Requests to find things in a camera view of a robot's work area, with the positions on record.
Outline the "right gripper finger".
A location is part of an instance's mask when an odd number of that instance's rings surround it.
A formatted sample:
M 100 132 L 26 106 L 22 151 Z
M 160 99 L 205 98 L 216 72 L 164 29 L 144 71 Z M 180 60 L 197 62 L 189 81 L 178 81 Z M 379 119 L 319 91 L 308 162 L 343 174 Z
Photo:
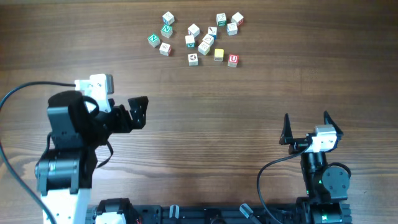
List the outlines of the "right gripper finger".
M 282 128 L 282 133 L 280 135 L 280 140 L 293 140 L 293 134 L 290 125 L 289 114 L 284 115 L 284 124 Z
M 332 120 L 331 116 L 329 115 L 329 113 L 327 111 L 323 112 L 323 119 L 324 119 L 324 123 L 325 124 L 330 124 L 334 127 L 335 131 L 336 131 L 336 135 L 338 137 L 343 137 L 344 136 L 344 132 L 338 127 L 338 125 Z

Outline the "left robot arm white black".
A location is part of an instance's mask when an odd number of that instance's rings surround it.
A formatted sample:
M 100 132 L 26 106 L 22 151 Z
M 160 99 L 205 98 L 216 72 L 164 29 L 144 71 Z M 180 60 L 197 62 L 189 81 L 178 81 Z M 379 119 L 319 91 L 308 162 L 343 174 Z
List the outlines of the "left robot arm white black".
M 97 102 L 79 91 L 57 93 L 48 100 L 47 115 L 54 149 L 47 149 L 35 167 L 37 189 L 45 204 L 44 223 L 84 223 L 92 176 L 100 167 L 99 146 L 108 146 L 112 134 L 130 133 L 146 124 L 149 99 L 130 98 L 130 108 L 114 106 L 108 113 L 86 103 Z

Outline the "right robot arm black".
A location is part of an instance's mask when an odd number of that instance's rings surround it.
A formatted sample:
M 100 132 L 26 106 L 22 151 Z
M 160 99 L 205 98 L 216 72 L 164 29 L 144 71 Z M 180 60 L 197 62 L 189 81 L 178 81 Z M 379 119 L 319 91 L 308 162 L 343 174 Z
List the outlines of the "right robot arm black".
M 324 123 L 314 127 L 304 138 L 294 138 L 288 114 L 279 144 L 289 146 L 291 156 L 300 156 L 300 166 L 307 190 L 306 197 L 296 200 L 297 223 L 351 223 L 351 209 L 343 203 L 348 199 L 351 171 L 339 162 L 327 162 L 326 154 L 335 150 L 343 131 L 327 111 Z

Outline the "block red picture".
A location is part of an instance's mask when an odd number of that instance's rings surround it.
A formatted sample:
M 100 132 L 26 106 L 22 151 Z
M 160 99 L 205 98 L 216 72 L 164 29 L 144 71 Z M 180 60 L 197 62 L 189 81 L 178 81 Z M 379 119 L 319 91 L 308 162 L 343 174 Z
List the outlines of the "block red picture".
M 161 43 L 161 45 L 160 45 L 160 47 L 159 47 L 159 52 L 162 54 L 162 55 L 165 55 L 165 56 L 169 56 L 170 55 L 170 52 L 171 52 L 171 45 L 170 44 L 167 44 L 167 43 L 165 43 L 165 42 L 163 42 L 163 43 Z

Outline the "block green V side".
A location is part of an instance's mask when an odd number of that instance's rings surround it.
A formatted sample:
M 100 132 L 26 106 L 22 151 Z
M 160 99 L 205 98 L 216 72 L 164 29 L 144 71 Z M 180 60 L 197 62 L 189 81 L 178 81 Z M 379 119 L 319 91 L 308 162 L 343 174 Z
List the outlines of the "block green V side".
M 185 36 L 185 44 L 187 48 L 194 48 L 195 47 L 195 37 L 193 35 L 186 35 Z

